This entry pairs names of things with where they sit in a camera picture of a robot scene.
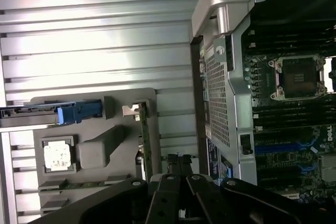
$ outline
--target processor chip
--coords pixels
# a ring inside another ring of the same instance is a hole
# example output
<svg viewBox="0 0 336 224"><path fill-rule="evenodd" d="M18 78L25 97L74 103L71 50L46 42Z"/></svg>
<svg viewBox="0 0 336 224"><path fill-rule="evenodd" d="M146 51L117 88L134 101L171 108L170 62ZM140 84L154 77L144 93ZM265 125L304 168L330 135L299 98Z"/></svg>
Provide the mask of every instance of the processor chip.
<svg viewBox="0 0 336 224"><path fill-rule="evenodd" d="M46 169L51 172L68 170L71 163L70 146L65 141L50 141L44 146Z"/></svg>
<svg viewBox="0 0 336 224"><path fill-rule="evenodd" d="M318 80L313 58L283 60L282 64L282 88L286 98L315 95Z"/></svg>

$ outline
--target motherboard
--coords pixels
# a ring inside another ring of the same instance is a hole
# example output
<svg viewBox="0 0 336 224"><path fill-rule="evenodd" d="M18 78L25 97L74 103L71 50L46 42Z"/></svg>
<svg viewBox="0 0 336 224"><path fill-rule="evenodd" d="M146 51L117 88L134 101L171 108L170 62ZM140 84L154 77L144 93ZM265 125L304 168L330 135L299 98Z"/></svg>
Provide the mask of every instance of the motherboard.
<svg viewBox="0 0 336 224"><path fill-rule="evenodd" d="M242 36L258 185L301 203L336 198L335 38L329 22Z"/></svg>

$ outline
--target metal screw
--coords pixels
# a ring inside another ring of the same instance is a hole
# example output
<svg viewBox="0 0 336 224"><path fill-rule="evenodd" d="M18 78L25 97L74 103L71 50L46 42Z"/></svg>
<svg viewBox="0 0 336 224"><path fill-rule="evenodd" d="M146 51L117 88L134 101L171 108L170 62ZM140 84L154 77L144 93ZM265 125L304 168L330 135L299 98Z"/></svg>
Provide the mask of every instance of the metal screw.
<svg viewBox="0 0 336 224"><path fill-rule="evenodd" d="M201 177L199 177L198 175L194 175L191 177L193 180L199 180Z"/></svg>
<svg viewBox="0 0 336 224"><path fill-rule="evenodd" d="M233 180L229 180L228 182L226 182L229 186L235 186L236 182Z"/></svg>

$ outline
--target metal mesh grille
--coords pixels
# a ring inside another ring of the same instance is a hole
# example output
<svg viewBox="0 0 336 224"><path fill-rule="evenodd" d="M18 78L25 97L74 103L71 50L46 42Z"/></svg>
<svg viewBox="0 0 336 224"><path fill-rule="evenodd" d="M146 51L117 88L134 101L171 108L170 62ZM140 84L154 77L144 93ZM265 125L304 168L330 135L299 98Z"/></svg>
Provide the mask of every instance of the metal mesh grille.
<svg viewBox="0 0 336 224"><path fill-rule="evenodd" d="M225 68L212 55L206 60L211 134L230 147L225 98Z"/></svg>

